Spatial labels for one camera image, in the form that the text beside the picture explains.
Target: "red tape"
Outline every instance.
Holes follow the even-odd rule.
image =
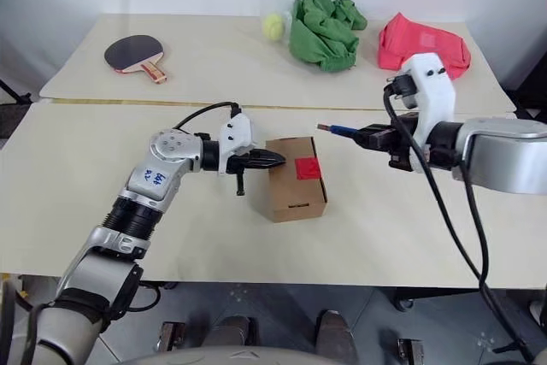
[[[295,159],[298,180],[318,180],[321,178],[321,168],[317,157],[303,157]]]

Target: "paddle handle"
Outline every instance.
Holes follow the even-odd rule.
[[[143,68],[146,74],[148,74],[157,85],[164,83],[168,79],[165,73],[152,62],[144,62],[140,67]]]

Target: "white table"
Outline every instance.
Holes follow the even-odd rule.
[[[0,272],[61,275],[154,132],[186,107],[34,104],[0,151]],[[149,280],[473,287],[423,175],[387,166],[384,153],[320,132],[317,122],[363,127],[384,113],[249,109],[264,138],[314,135],[329,204],[319,219],[273,224],[260,209],[266,173],[188,174],[143,261]],[[227,112],[189,131],[217,133]],[[436,173],[472,256],[479,248],[463,185]],[[547,197],[477,188],[491,249],[492,287],[544,287]]]
[[[386,21],[370,21],[356,66],[328,74],[296,60],[282,44],[268,42],[254,17],[102,15],[42,97],[216,103],[339,109],[383,109],[385,79],[395,72],[377,65],[378,36]],[[455,81],[456,112],[500,115],[515,107],[503,93],[464,23],[432,23],[459,34],[471,68]],[[155,85],[144,73],[117,74],[104,51],[118,38],[149,34],[165,49],[160,66],[168,81]]]

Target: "green cloth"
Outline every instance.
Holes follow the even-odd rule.
[[[359,38],[367,19],[351,0],[295,0],[289,49],[293,56],[337,72],[356,63]]]

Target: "cardboard box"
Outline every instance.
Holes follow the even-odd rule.
[[[269,170],[270,218],[273,222],[320,217],[326,207],[325,184],[313,137],[266,142],[286,163]]]

